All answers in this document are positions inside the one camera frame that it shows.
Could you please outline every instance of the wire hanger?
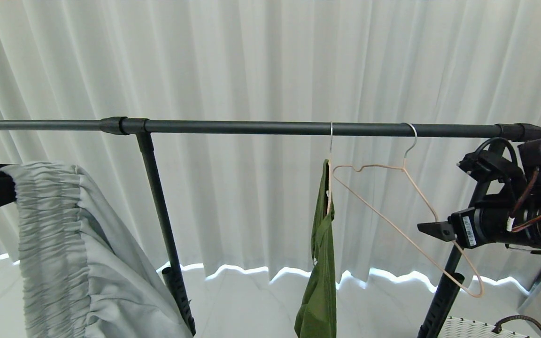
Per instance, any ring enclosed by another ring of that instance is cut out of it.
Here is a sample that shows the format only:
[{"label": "wire hanger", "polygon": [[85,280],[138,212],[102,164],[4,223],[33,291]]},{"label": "wire hanger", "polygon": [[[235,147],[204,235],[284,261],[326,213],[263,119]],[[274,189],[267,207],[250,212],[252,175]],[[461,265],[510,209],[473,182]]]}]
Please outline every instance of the wire hanger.
[{"label": "wire hanger", "polygon": [[327,200],[327,212],[326,212],[326,215],[329,214],[329,212],[331,211],[331,202],[332,202],[332,199],[333,199],[333,194],[332,194],[332,191],[331,191],[331,175],[332,172],[331,172],[331,157],[333,155],[333,121],[330,122],[331,124],[331,141],[329,141],[329,190],[327,191],[327,195],[328,195],[328,200]]},{"label": "wire hanger", "polygon": [[427,197],[425,197],[425,195],[423,195],[423,193],[421,192],[421,190],[419,189],[419,187],[417,186],[415,181],[412,179],[412,177],[410,177],[410,174],[406,170],[406,156],[408,156],[408,152],[410,152],[412,150],[412,148],[414,148],[417,145],[417,140],[418,140],[417,129],[415,129],[415,127],[410,123],[406,123],[406,124],[408,126],[410,126],[412,131],[415,133],[415,141],[414,141],[414,143],[412,143],[412,146],[410,146],[410,148],[408,148],[408,150],[406,150],[406,152],[404,152],[404,158],[402,160],[402,166],[401,167],[395,167],[395,166],[392,166],[392,165],[382,165],[382,164],[369,164],[369,165],[363,165],[362,167],[360,167],[360,169],[356,169],[352,165],[337,165],[335,168],[333,168],[333,172],[332,172],[333,177],[335,177],[335,180],[337,180],[337,182],[339,182],[342,186],[344,186],[346,189],[348,189],[354,196],[356,196],[366,206],[368,206],[371,210],[373,210],[374,213],[378,214],[378,216],[383,218],[387,223],[389,223],[389,225],[391,225],[394,229],[396,229],[400,233],[400,235],[404,236],[404,238],[406,240],[408,240],[415,248],[417,248],[417,250],[421,254],[423,254],[425,257],[427,257],[427,259],[429,259],[429,261],[431,261],[431,263],[433,263],[433,265],[435,265],[438,269],[440,269],[442,271],[442,273],[444,273],[446,276],[448,276],[448,278],[450,278],[450,280],[452,280],[452,282],[454,282],[457,286],[459,286],[461,289],[466,291],[466,293],[468,293],[469,295],[471,295],[473,297],[476,297],[476,298],[479,298],[479,297],[481,297],[483,295],[483,291],[484,291],[484,289],[483,289],[483,280],[481,280],[481,276],[479,275],[479,272],[477,271],[477,268],[473,265],[473,263],[471,263],[471,260],[464,253],[464,250],[460,247],[460,245],[457,243],[456,240],[452,241],[453,244],[457,247],[457,249],[459,250],[460,254],[464,257],[466,262],[470,265],[473,273],[475,274],[475,276],[477,276],[477,279],[479,280],[479,293],[472,293],[467,287],[463,286],[460,282],[458,282],[455,278],[453,278],[453,276],[451,274],[449,274],[447,271],[445,271],[445,269],[442,268],[442,266],[440,266],[434,259],[429,257],[429,255],[423,249],[421,249],[421,247],[418,246],[412,239],[410,239],[410,237],[408,237],[397,225],[395,225],[386,216],[384,216],[377,209],[375,209],[372,205],[370,205],[370,203],[367,202],[365,199],[363,199],[363,197],[361,197],[361,195],[357,194],[354,190],[352,190],[352,188],[350,188],[347,184],[342,182],[335,175],[335,171],[337,169],[339,169],[339,168],[351,168],[354,171],[356,171],[357,173],[360,173],[365,168],[372,168],[372,167],[379,167],[379,168],[394,169],[394,170],[402,171],[406,175],[406,177],[408,178],[408,181],[410,181],[412,183],[412,186],[414,186],[414,188],[417,191],[417,193],[419,194],[419,196],[421,196],[421,198],[423,199],[423,202],[425,202],[425,204],[427,205],[429,210],[431,210],[431,213],[433,214],[433,216],[435,218],[435,221],[439,222],[440,220],[438,219],[438,214],[435,212],[434,208],[431,206],[431,204],[427,200]]}]

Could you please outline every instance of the green garment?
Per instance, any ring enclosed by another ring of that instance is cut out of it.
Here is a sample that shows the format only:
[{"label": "green garment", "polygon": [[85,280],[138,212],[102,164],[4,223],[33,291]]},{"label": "green garment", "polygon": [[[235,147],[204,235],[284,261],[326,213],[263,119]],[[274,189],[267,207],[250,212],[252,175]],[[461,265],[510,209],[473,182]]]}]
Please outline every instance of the green garment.
[{"label": "green garment", "polygon": [[335,295],[335,258],[333,257],[333,204],[328,215],[329,161],[323,165],[310,247],[316,262],[296,316],[295,330],[300,338],[337,336],[337,297]]}]

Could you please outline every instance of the horizontal bar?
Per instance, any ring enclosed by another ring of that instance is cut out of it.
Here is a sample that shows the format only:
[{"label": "horizontal bar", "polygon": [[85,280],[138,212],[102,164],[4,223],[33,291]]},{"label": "horizontal bar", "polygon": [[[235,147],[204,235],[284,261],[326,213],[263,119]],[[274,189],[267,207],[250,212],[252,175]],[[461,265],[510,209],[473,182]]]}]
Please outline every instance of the horizontal bar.
[{"label": "horizontal bar", "polygon": [[[541,128],[531,124],[415,124],[419,137],[489,138],[512,141],[541,138]],[[330,122],[180,121],[112,117],[102,120],[0,120],[0,131],[105,131],[117,134],[220,133],[266,135],[330,135]],[[414,136],[403,123],[333,123],[333,135]]]}]

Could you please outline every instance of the curtain fold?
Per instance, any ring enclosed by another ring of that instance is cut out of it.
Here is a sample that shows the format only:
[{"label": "curtain fold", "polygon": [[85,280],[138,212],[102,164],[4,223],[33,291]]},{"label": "curtain fold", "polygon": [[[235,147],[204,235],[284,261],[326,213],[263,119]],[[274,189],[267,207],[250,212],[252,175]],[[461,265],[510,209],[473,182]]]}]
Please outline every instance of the curtain fold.
[{"label": "curtain fold", "polygon": [[[541,2],[0,2],[0,119],[536,123]],[[309,233],[327,137],[153,136],[183,265],[309,271]],[[335,137],[333,163],[399,165],[403,138]],[[455,163],[478,139],[420,139],[408,169],[442,219],[473,181]],[[98,132],[0,131],[0,162],[84,167],[153,265],[167,261],[137,143]],[[339,172],[438,261],[449,245],[400,173]],[[431,267],[388,224],[335,187],[337,274]],[[17,256],[0,210],[0,254]],[[470,250],[492,279],[531,286],[541,257]],[[462,272],[470,270],[461,264]]]}]

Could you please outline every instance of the black pole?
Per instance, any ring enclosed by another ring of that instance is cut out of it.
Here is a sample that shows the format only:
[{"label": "black pole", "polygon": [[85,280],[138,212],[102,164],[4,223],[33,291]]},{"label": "black pole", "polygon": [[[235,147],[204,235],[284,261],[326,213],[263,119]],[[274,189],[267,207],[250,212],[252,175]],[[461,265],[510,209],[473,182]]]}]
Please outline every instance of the black pole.
[{"label": "black pole", "polygon": [[152,188],[154,204],[156,205],[156,212],[158,220],[160,221],[160,228],[162,229],[168,261],[170,262],[170,268],[165,268],[162,271],[162,275],[166,282],[166,287],[172,293],[172,297],[177,303],[183,320],[189,327],[189,330],[191,330],[191,334],[195,336],[195,321],[191,316],[189,298],[187,297],[185,282],[183,281],[183,272],[181,271],[181,266],[178,261],[177,247],[174,242],[174,236],[172,235],[170,217],[168,216],[166,201],[164,200],[164,191],[160,181],[160,174],[157,169],[156,156],[154,155],[152,135],[147,132],[137,133],[137,141],[143,156],[143,163],[146,166],[147,178],[150,182],[150,187]]},{"label": "black pole", "polygon": [[[488,151],[502,154],[504,152],[504,144],[492,143],[490,144]],[[477,201],[482,199],[487,194],[489,187],[490,182],[478,182],[473,191],[471,201],[469,202],[469,207],[472,207]],[[462,254],[460,251],[455,247],[452,248],[448,261],[444,267],[444,270],[460,283],[464,280],[464,276],[455,273],[455,271],[461,257]],[[452,282],[448,276],[442,274],[440,282],[438,282],[438,288],[436,289],[433,300],[429,306],[429,310],[427,310],[427,315],[425,315],[423,325],[421,325],[421,328],[419,329],[417,338],[436,338],[438,334],[440,334],[448,314],[455,303],[459,290],[460,287],[458,285]]]},{"label": "black pole", "polygon": [[[541,128],[532,124],[415,124],[419,137],[490,138],[511,141],[541,138]],[[103,131],[128,135],[139,132],[160,133],[234,133],[266,135],[330,135],[329,122],[255,122],[255,121],[172,121],[144,118],[110,117],[101,120],[0,120],[0,130],[8,131]],[[333,135],[412,137],[410,127],[402,123],[333,123]]]}]

